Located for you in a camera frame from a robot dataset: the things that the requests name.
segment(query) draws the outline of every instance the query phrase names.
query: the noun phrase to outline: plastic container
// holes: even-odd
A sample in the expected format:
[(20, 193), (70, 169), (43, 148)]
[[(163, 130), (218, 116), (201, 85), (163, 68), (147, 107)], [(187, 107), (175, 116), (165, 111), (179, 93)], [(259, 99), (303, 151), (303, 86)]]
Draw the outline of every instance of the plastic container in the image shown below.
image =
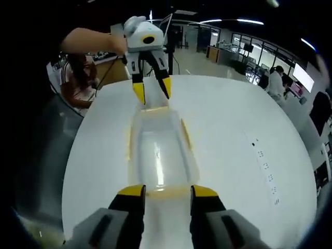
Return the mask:
[(130, 134), (130, 184), (145, 184), (148, 195), (173, 196), (190, 191), (197, 181), (189, 135), (177, 112), (139, 110)]

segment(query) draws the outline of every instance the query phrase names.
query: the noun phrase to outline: white table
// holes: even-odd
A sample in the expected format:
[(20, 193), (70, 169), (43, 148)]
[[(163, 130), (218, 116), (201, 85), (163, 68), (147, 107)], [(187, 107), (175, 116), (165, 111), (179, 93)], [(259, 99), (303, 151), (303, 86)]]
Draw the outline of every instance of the white table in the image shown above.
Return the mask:
[[(147, 85), (152, 82), (144, 80)], [(138, 104), (131, 81), (126, 80), (103, 87), (85, 116), (64, 177), (62, 218), (67, 239), (78, 223), (108, 207), (128, 186), (129, 130)], [(197, 184), (214, 189), (225, 207), (256, 226), (272, 248), (300, 240), (314, 220), (315, 180), (306, 148), (277, 103), (249, 83), (175, 75), (169, 105), (186, 124), (199, 168)], [(262, 168), (261, 151), (269, 163), (268, 174)], [(190, 244), (189, 231), (178, 233), (186, 234), (183, 238), (176, 235), (183, 229), (177, 218), (166, 220), (173, 223), (173, 233), (167, 234), (173, 239), (164, 239), (159, 248)], [(146, 218), (146, 229), (149, 222)], [(149, 238), (143, 234), (141, 248), (149, 248)]]

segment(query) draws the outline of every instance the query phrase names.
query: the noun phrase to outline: monitor screen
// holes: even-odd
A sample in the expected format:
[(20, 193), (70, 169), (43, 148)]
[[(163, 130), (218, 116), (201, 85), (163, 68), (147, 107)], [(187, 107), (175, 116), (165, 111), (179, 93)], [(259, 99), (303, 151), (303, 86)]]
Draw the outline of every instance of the monitor screen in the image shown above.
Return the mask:
[(253, 52), (254, 46), (251, 44), (244, 44), (243, 50), (248, 51), (249, 53)]
[(308, 92), (311, 92), (314, 81), (309, 76), (309, 74), (296, 63), (293, 76), (307, 89)]

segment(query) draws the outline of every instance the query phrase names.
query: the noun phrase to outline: white shirt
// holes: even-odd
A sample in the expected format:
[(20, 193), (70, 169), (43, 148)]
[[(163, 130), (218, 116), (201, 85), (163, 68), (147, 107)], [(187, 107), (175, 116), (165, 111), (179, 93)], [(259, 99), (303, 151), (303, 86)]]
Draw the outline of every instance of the white shirt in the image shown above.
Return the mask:
[(268, 88), (268, 93), (274, 100), (284, 99), (285, 88), (282, 85), (282, 78), (277, 71), (270, 74)]

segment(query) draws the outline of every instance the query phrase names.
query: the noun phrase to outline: ceiling light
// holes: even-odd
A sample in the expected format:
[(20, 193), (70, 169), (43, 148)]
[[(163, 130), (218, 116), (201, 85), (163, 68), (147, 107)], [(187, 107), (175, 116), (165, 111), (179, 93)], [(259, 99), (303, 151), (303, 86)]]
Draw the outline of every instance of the ceiling light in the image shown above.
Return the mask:
[(239, 22), (248, 22), (248, 23), (253, 23), (253, 24), (260, 24), (260, 25), (264, 25), (264, 23), (262, 22), (258, 22), (258, 21), (253, 21), (253, 20), (246, 20), (246, 19), (237, 19)]
[(309, 42), (307, 42), (306, 40), (304, 40), (303, 38), (301, 38), (301, 41), (303, 41), (305, 44), (307, 44), (309, 47), (311, 47), (313, 50), (316, 51), (315, 47), (312, 46)]
[(212, 20), (206, 20), (206, 21), (202, 21), (202, 22), (199, 22), (199, 23), (208, 23), (208, 22), (221, 22), (222, 19), (212, 19)]

